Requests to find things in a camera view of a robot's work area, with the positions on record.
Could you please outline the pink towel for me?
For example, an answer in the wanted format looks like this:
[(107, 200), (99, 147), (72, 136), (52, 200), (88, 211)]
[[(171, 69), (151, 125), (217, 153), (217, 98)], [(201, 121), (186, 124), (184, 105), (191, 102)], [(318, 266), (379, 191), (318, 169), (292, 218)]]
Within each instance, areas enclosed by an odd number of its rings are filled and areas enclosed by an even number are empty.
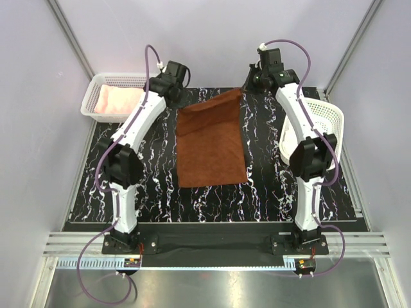
[(94, 111), (98, 114), (129, 115), (138, 104), (143, 89), (102, 85)]

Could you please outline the brown towel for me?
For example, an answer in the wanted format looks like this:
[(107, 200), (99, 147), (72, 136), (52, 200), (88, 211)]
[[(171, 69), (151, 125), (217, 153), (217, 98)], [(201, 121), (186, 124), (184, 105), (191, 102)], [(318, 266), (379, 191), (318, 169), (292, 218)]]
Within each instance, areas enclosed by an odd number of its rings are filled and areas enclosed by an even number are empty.
[(247, 181), (240, 129), (240, 89), (232, 89), (177, 114), (179, 187), (197, 188)]

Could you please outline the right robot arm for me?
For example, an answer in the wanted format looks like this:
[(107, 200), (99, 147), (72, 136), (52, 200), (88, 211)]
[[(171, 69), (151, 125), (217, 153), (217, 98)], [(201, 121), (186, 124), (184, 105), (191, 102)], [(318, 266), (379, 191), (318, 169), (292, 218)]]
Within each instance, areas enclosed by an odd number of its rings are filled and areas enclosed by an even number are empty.
[(317, 216), (320, 190), (326, 171), (334, 162), (338, 166), (335, 134), (322, 133), (315, 127), (294, 70), (286, 70), (278, 48), (258, 48), (259, 62), (250, 65), (243, 89), (249, 93), (271, 92), (286, 112), (297, 138), (297, 147), (290, 155), (289, 166), (297, 179), (297, 212), (291, 233), (291, 245), (299, 254), (306, 254), (321, 242)]

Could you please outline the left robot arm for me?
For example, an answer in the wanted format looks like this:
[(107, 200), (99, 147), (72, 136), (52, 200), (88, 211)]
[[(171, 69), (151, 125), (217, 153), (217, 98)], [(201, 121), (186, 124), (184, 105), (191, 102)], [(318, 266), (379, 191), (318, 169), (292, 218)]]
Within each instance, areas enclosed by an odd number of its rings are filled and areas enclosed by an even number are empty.
[(137, 152), (146, 133), (160, 114), (175, 107), (184, 96), (189, 68), (178, 62), (158, 64), (160, 73), (147, 79), (141, 99), (119, 130), (104, 141), (105, 152), (99, 162), (112, 195), (113, 220), (105, 245), (131, 254), (142, 247), (139, 242), (135, 210), (136, 186), (144, 173)]

